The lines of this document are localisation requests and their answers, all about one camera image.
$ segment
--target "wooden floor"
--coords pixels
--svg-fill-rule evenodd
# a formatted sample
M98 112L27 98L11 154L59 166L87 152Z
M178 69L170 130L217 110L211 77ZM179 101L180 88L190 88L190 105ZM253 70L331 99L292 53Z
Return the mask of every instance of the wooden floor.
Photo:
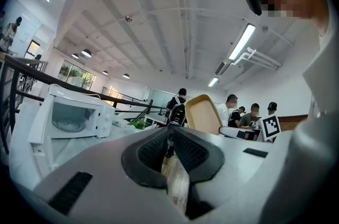
M165 157L162 174L167 178L168 196L185 213L189 192L189 175L176 155Z

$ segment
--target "ceiling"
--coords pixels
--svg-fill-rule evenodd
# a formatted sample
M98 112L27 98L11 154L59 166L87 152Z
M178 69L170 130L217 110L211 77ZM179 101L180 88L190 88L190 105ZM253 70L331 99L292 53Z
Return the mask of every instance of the ceiling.
M68 56L89 49L92 58L79 62L95 71L160 70L205 85L221 61L231 62L228 56L247 23L257 29L246 47L282 63L307 25L255 16L245 0L91 0L73 16L57 49ZM249 62L230 66L215 88L226 90L261 69Z

